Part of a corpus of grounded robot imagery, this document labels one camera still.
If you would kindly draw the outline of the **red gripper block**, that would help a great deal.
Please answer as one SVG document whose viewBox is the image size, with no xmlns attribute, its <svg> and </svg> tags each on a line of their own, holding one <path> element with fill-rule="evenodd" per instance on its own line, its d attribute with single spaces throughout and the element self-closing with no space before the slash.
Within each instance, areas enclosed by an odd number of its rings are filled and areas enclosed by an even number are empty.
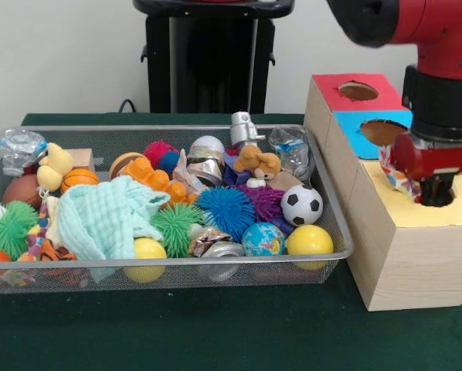
<svg viewBox="0 0 462 371">
<path fill-rule="evenodd" d="M 407 178 L 421 180 L 420 203 L 424 206 L 435 206 L 436 181 L 439 177 L 439 206 L 447 206 L 454 200 L 452 186 L 454 176 L 462 174 L 462 145 L 457 147 L 429 147 L 429 142 L 417 142 L 410 134 L 396 137 L 389 150 L 389 163 Z"/>
</svg>

